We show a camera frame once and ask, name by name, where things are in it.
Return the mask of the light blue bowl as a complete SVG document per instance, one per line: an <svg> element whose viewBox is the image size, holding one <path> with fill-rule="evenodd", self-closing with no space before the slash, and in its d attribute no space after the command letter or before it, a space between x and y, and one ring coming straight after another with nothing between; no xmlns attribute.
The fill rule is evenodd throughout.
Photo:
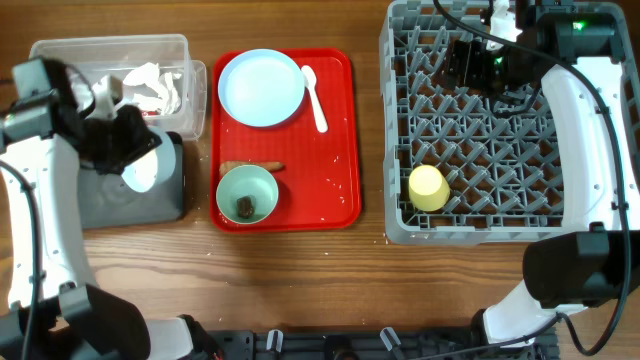
<svg viewBox="0 0 640 360"><path fill-rule="evenodd" d="M156 126L151 126L150 130L159 136L161 144L128 165L121 175L125 184L138 193L148 192L167 181L176 166L176 154L170 136Z"/></svg>

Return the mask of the white tissue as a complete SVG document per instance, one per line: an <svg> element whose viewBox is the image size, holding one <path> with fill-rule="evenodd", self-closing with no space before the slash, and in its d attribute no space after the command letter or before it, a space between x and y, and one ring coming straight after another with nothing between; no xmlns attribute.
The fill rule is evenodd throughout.
<svg viewBox="0 0 640 360"><path fill-rule="evenodd" d="M131 70L123 80L123 85L133 91L131 103L152 115L170 115L179 110L182 100L177 82L181 72L162 72L157 63L147 62Z"/></svg>

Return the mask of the yellow plastic cup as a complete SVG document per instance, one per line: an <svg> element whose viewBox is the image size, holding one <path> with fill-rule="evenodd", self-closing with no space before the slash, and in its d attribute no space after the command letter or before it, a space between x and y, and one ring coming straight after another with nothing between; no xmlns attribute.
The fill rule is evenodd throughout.
<svg viewBox="0 0 640 360"><path fill-rule="evenodd" d="M450 187L442 173L434 166L416 167L409 176L409 198L415 208L433 212L444 207Z"/></svg>

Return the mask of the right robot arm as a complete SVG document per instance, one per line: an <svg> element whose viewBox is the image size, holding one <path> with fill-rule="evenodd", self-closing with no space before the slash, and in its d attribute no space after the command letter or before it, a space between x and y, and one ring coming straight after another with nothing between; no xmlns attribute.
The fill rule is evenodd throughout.
<svg viewBox="0 0 640 360"><path fill-rule="evenodd" d="M561 232L529 245L523 278L480 312L485 343L523 347L573 314L615 305L609 339L639 284L639 152L629 118L638 77L623 13L609 3L493 1L472 39L447 51L449 86L504 104L532 106L534 85L550 108L563 185Z"/></svg>

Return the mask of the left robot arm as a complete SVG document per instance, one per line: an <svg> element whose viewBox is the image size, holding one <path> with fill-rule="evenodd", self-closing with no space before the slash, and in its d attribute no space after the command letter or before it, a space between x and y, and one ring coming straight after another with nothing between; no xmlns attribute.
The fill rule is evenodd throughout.
<svg viewBox="0 0 640 360"><path fill-rule="evenodd" d="M190 318L147 320L102 290L86 255L78 173L128 169L150 183L175 168L178 136L146 124L107 87L77 102L77 70L36 57L13 68L17 100L1 116L1 173L10 207L14 270L1 319L5 359L185 359Z"/></svg>

